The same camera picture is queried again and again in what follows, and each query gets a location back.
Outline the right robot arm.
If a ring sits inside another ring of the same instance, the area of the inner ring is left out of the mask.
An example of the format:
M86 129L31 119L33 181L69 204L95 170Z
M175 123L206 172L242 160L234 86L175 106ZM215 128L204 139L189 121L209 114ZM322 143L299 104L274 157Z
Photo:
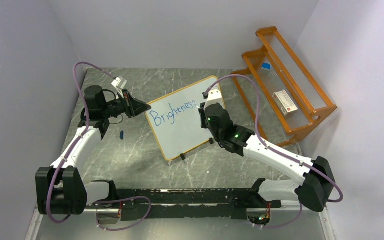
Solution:
M201 127L226 151L260 161L285 174L288 180L265 180L250 193L250 202L262 207L272 201L296 201L322 212L337 187L330 163L324 157L304 157L264 140L253 130L234 124L221 104L198 107Z

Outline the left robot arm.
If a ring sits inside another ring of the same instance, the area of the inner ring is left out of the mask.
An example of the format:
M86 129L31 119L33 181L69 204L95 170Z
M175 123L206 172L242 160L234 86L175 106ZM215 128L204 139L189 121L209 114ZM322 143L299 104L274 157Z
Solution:
M88 205L101 203L114 207L119 200L112 180L93 180L84 183L81 172L92 150L104 138L110 118L134 118L152 107L134 98L127 89L107 101L106 90L99 85L87 87L82 99L86 104L81 112L76 135L62 155L49 167L35 174L38 211L42 215L80 215Z

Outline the yellow framed whiteboard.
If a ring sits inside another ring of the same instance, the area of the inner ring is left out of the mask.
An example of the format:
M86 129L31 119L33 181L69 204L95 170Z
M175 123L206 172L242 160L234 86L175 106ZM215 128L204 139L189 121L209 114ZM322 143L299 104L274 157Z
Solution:
M213 137L201 128L196 106L206 101L203 92L217 80L209 76L148 103L151 109L145 115L165 160L172 161Z

